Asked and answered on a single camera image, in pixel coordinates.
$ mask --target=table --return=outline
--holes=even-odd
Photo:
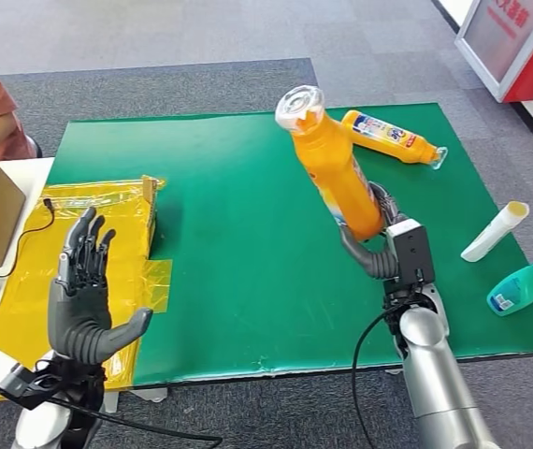
[[[18,161],[0,161],[2,168],[9,178],[25,195],[25,202],[17,220],[16,230],[11,243],[7,250],[5,261],[0,267],[0,275],[9,272],[16,260],[17,240],[23,231],[25,220],[36,205],[40,193],[47,182],[47,177],[50,171],[54,158],[44,159],[25,159]],[[0,298],[5,287],[5,280],[0,279]]]
[[[533,305],[502,318],[485,300],[528,263],[512,236],[480,262],[460,258],[497,206],[441,110],[359,109],[449,148],[438,171],[354,154],[367,178],[428,228],[456,355],[533,354]],[[330,113],[339,120],[346,110]],[[167,180],[157,199],[161,238],[151,257],[172,258],[173,269],[169,309],[142,338],[134,386],[348,369],[359,334],[380,312],[382,283],[345,253],[271,112],[71,122],[48,183],[142,174]],[[398,362],[388,330],[378,326],[360,366]]]

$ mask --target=white tube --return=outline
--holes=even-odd
[[[499,240],[525,219],[529,212],[529,208],[526,203],[510,201],[478,237],[462,251],[462,259],[468,262],[476,262],[485,257]]]

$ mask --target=black cable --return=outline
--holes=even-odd
[[[50,201],[50,198],[44,198],[43,201],[44,203],[44,206],[46,206],[47,209],[48,209],[49,212],[50,212],[50,221],[48,222],[47,224],[42,226],[42,227],[37,227],[35,229],[28,229],[27,231],[22,232],[22,235],[20,235],[19,238],[17,239],[17,246],[16,247],[16,259],[13,260],[13,265],[11,267],[11,269],[9,270],[8,273],[0,275],[0,279],[8,278],[9,276],[13,274],[13,271],[15,271],[16,267],[17,266],[17,257],[19,255],[19,243],[21,243],[22,238],[23,238],[25,234],[30,234],[32,232],[44,231],[44,229],[47,229],[49,227],[51,227],[53,223],[55,223],[55,208],[54,208],[54,206],[53,206],[53,203]]]
[[[110,414],[94,412],[92,410],[87,409],[85,407],[71,404],[71,403],[68,402],[66,400],[62,400],[62,399],[59,399],[59,398],[50,398],[50,399],[48,399],[47,402],[59,405],[61,407],[65,407],[68,409],[71,409],[74,412],[86,414],[88,416],[91,416],[93,418],[102,419],[103,421],[106,421],[108,423],[118,424],[120,426],[137,428],[139,430],[145,430],[146,432],[154,432],[154,433],[158,433],[160,435],[168,435],[170,437],[182,438],[185,440],[195,440],[195,441],[199,441],[199,442],[213,442],[213,444],[209,446],[207,449],[213,449],[215,447],[219,446],[222,442],[223,442],[222,437],[215,437],[213,435],[194,435],[192,433],[178,432],[177,430],[169,430],[167,428],[154,427],[154,426],[148,426],[145,424],[134,423],[133,421],[127,421],[125,419],[111,416]]]
[[[420,286],[420,293],[422,292],[422,285]],[[358,417],[358,421],[360,421],[360,426],[362,427],[363,432],[364,433],[364,436],[366,437],[366,440],[368,442],[368,444],[372,448],[375,449],[375,445],[373,444],[373,440],[370,439],[370,435],[368,433],[368,429],[366,428],[366,424],[364,424],[364,419],[362,417],[362,412],[360,410],[360,404],[358,403],[358,396],[357,392],[356,391],[356,370],[357,369],[358,365],[358,356],[360,355],[360,348],[362,347],[362,343],[364,342],[364,340],[368,336],[368,334],[370,333],[371,330],[373,330],[375,326],[376,326],[379,321],[385,318],[386,316],[391,314],[391,313],[395,313],[396,311],[398,311],[399,309],[401,309],[402,307],[404,306],[410,306],[411,304],[415,304],[418,300],[410,298],[403,301],[400,304],[397,304],[393,307],[390,307],[387,310],[382,311],[379,313],[376,318],[373,320],[370,325],[368,325],[364,331],[362,333],[362,335],[360,336],[358,341],[356,343],[356,348],[354,350],[354,358],[352,359],[352,397],[354,398],[354,407],[356,409],[356,414]]]

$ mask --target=yellow bottle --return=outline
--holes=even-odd
[[[447,155],[446,147],[435,147],[422,136],[357,110],[348,110],[342,123],[356,145],[394,156],[406,164],[428,164],[437,169]]]
[[[381,231],[383,217],[354,159],[349,133],[325,112],[320,89],[293,89],[279,101],[275,119],[291,133],[296,154],[338,224],[347,225],[357,239]]]

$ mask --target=blue-green bottle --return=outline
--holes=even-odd
[[[505,316],[533,303],[533,264],[510,274],[486,297],[492,311]]]

